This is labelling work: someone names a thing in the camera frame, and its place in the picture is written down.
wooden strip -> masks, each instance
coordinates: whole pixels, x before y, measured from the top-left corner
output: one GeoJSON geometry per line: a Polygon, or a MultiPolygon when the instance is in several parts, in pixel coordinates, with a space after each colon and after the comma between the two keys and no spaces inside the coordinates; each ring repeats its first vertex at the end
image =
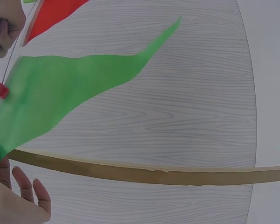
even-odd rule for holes
{"type": "Polygon", "coordinates": [[[127,163],[83,161],[72,157],[38,154],[19,148],[11,160],[68,174],[107,180],[166,185],[241,185],[280,181],[280,167],[181,168],[151,167],[127,163]]]}

